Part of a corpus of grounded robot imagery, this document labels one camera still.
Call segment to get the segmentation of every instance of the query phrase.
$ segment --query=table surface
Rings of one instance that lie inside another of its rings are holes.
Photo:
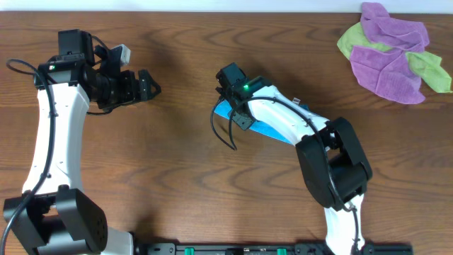
[[[425,23],[428,51],[453,74],[453,16],[394,15]],[[108,224],[140,239],[272,242],[324,239],[323,208],[309,194],[292,146],[234,129],[239,150],[212,133],[215,74],[236,62],[270,78],[329,119],[355,131],[374,176],[362,232],[374,242],[410,242],[417,254],[453,250],[453,95],[422,84],[425,102],[406,106],[358,85],[336,47],[358,13],[0,13],[0,63],[38,65],[58,53],[57,31],[80,28],[132,50],[130,69],[162,86],[154,100],[85,120],[85,192]],[[0,199],[21,194],[38,129],[29,76],[0,64]],[[220,133],[227,122],[214,119]],[[0,220],[0,229],[5,222]],[[24,251],[8,239],[7,254]]]

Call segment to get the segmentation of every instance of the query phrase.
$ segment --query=purple cloth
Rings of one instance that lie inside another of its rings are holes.
[[[379,3],[363,3],[360,22],[365,36],[372,43],[384,43],[410,52],[423,52],[430,44],[423,23],[390,18]]]
[[[376,95],[405,104],[417,104],[425,100],[419,92],[421,78],[409,69],[403,50],[381,52],[354,46],[350,61],[359,84]]]

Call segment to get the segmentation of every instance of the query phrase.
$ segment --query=green indicator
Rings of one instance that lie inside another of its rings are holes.
[[[277,249],[277,255],[286,255],[286,249]]]
[[[195,254],[194,248],[185,248],[184,249],[184,255],[194,255],[194,254]]]

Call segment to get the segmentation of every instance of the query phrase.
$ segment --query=blue cloth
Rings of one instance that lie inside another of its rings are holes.
[[[301,107],[308,110],[308,107],[305,105],[301,105]],[[221,102],[215,109],[215,113],[217,115],[226,118],[227,120],[229,120],[230,111],[231,106],[229,105],[228,101]],[[284,138],[279,132],[277,132],[277,130],[273,129],[271,126],[262,121],[255,121],[254,124],[252,124],[252,126],[250,127],[250,129],[267,137],[271,137],[276,140],[291,144],[291,142]]]

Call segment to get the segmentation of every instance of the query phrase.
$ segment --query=green cloth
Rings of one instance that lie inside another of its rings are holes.
[[[370,42],[363,33],[362,25],[360,24],[360,22],[350,27],[337,42],[338,48],[347,59],[350,58],[352,48],[356,45],[372,47],[382,52],[386,52],[387,50],[392,49],[392,47],[389,47],[382,43]],[[450,90],[452,78],[440,66],[440,62],[442,60],[441,57],[429,52],[406,52],[406,58],[408,60],[411,71],[414,74],[422,77],[422,79],[428,86],[431,87],[432,90],[438,93],[453,92]]]

